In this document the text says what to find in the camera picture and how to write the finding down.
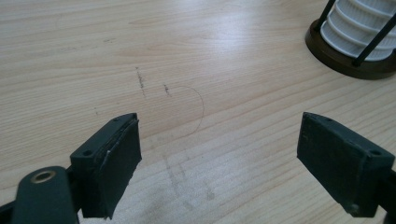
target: black plastic part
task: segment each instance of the black plastic part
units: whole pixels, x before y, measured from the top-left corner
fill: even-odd
[[[112,218],[137,164],[142,160],[136,114],[111,120],[70,159],[73,176],[82,186],[83,216]]]
[[[6,203],[0,206],[0,223],[8,224],[11,223],[12,211],[14,210],[14,202]]]
[[[394,156],[342,124],[304,113],[297,157],[353,217],[373,217],[379,180],[391,171]]]
[[[390,171],[389,177],[380,181],[376,199],[387,210],[389,218],[396,217],[396,172]]]
[[[384,219],[384,224],[396,224],[396,218],[387,214]]]
[[[24,177],[13,210],[12,224],[78,223],[66,170],[51,166]]]
[[[81,205],[82,205],[82,197],[83,197],[82,186],[80,183],[78,183],[77,179],[75,178],[71,166],[66,169],[66,172],[67,172],[67,177],[69,179],[69,187],[70,190],[72,191],[74,211],[77,213],[79,209],[81,209]]]

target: wood grain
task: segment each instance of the wood grain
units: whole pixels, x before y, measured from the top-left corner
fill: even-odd
[[[1,1],[0,204],[136,112],[131,185],[113,220],[82,223],[382,223],[346,214],[296,159],[304,111],[396,153],[396,78],[343,76],[305,46],[325,4]]]

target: lantern base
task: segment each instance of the lantern base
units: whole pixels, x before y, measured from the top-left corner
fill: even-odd
[[[314,30],[318,21],[312,22],[305,35],[305,43],[311,53],[322,63],[331,69],[349,77],[360,79],[382,79],[391,77],[396,72],[395,51],[384,60],[377,62],[363,62],[361,66],[352,65],[354,58],[348,57],[328,45],[320,35]]]

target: screw hole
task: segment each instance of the screw hole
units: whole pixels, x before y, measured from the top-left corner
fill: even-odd
[[[90,151],[90,150],[86,150],[82,153],[82,155],[84,155],[84,156],[90,156],[91,154],[92,154],[92,151]]]
[[[379,151],[376,151],[376,150],[371,150],[370,153],[375,155],[375,156],[380,156],[381,155],[381,153]]]
[[[30,180],[32,183],[40,184],[52,179],[56,173],[54,171],[43,171],[32,177]]]

